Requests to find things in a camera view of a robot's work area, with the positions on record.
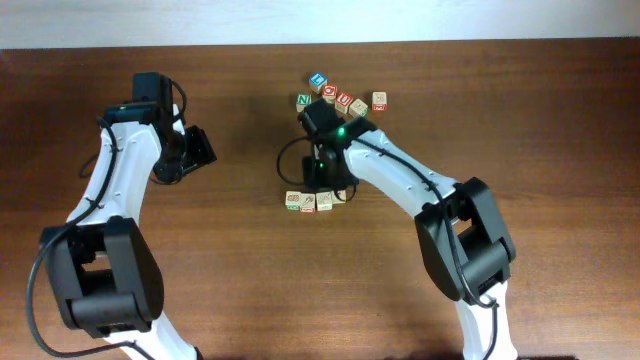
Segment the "plain picture wooden block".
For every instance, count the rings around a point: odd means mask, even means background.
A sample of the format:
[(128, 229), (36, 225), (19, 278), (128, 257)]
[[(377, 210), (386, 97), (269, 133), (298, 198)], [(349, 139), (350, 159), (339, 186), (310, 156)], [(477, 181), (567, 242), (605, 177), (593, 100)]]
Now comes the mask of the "plain picture wooden block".
[(315, 194), (318, 211), (328, 211), (333, 208), (333, 194), (331, 192), (319, 192)]

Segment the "yellow picture wooden block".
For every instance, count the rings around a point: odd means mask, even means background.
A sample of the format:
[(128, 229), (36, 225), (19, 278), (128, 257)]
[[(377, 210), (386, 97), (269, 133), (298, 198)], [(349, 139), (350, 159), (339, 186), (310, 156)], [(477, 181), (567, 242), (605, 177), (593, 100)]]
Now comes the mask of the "yellow picture wooden block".
[(336, 190), (332, 193), (332, 203), (333, 204), (343, 204), (347, 200), (346, 191), (345, 190)]

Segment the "red picture wooden block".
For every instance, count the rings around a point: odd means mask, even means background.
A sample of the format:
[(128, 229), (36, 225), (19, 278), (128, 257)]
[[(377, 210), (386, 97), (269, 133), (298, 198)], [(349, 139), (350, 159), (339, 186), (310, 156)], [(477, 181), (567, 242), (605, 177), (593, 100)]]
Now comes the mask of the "red picture wooden block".
[(313, 193), (302, 193), (299, 208), (303, 213), (314, 213), (316, 211), (316, 196)]

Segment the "green picture wooden block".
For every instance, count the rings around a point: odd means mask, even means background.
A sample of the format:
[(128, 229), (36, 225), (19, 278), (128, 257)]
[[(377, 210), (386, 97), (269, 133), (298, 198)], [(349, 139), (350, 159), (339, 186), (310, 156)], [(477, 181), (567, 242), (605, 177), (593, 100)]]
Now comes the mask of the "green picture wooden block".
[(285, 207), (287, 210), (300, 210), (301, 193), (299, 191), (287, 191), (285, 196)]

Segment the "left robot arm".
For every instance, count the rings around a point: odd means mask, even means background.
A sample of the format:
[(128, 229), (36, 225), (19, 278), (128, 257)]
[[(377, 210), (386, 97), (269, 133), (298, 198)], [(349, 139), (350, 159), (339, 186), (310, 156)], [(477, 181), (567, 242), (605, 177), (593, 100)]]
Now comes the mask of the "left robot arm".
[[(187, 126), (176, 105), (177, 82), (157, 72), (133, 77), (132, 98), (97, 122), (101, 146), (88, 186), (61, 226), (43, 230), (27, 291), (27, 322), (36, 343), (56, 357), (122, 349), (131, 359), (199, 359), (164, 312), (161, 270), (139, 229), (149, 180), (174, 185), (211, 164), (205, 132)], [(44, 267), (61, 318), (105, 345), (58, 351), (45, 343), (33, 311), (35, 279)]]

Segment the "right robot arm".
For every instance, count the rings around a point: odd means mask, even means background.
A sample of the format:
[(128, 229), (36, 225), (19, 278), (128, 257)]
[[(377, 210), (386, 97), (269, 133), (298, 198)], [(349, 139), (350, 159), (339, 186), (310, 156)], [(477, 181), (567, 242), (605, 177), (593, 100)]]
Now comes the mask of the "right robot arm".
[(489, 187), (432, 171), (367, 118), (345, 121), (323, 99), (298, 120), (312, 144), (309, 185), (341, 190), (364, 181), (413, 218), (426, 272), (455, 304), (464, 358), (517, 358), (506, 311), (516, 249)]

